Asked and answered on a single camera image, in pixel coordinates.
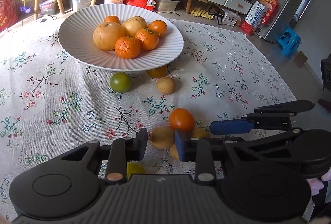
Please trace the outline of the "right gloved hand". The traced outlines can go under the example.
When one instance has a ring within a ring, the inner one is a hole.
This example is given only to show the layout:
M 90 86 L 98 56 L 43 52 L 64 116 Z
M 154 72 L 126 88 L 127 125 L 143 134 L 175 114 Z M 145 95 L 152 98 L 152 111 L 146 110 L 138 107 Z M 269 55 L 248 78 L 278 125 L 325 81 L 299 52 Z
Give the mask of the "right gloved hand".
M 314 179 L 307 179 L 306 181 L 309 183 L 311 189 L 311 195 L 315 196 L 319 194 L 319 191 L 324 188 L 324 183 L 330 181 L 331 171 L 328 170 L 326 174 L 324 174 L 321 179 L 314 178 Z

